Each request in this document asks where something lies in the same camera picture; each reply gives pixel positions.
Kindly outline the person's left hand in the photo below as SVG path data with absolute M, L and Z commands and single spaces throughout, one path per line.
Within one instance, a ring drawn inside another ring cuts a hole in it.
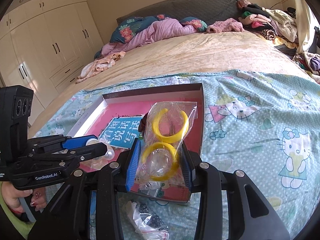
M 4 181 L 1 185 L 1 194 L 3 200 L 9 210 L 15 215 L 24 213 L 24 208 L 20 202 L 20 198 L 31 196 L 30 206 L 35 207 L 36 211 L 44 209 L 47 206 L 46 189 L 38 188 L 34 190 L 17 190 L 12 183 Z

